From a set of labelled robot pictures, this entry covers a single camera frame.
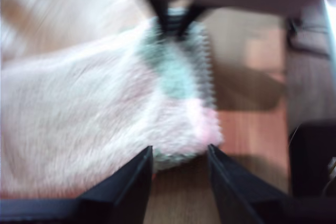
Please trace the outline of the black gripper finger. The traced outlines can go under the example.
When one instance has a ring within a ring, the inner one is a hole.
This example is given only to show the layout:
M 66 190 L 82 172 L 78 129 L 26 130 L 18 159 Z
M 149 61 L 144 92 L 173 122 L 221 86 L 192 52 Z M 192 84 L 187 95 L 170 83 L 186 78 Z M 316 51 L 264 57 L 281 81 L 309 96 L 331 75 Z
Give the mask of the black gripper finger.
M 268 223 L 265 215 L 286 194 L 211 144 L 208 167 L 221 223 Z
M 180 21 L 180 25 L 178 27 L 178 39 L 183 39 L 190 24 L 202 16 L 206 11 L 207 6 L 198 2 L 192 2 Z
M 160 25 L 161 32 L 167 34 L 169 26 L 168 7 L 170 0 L 148 0 L 154 13 L 158 18 L 158 24 Z
M 79 223 L 143 223 L 152 184 L 152 146 L 80 195 Z

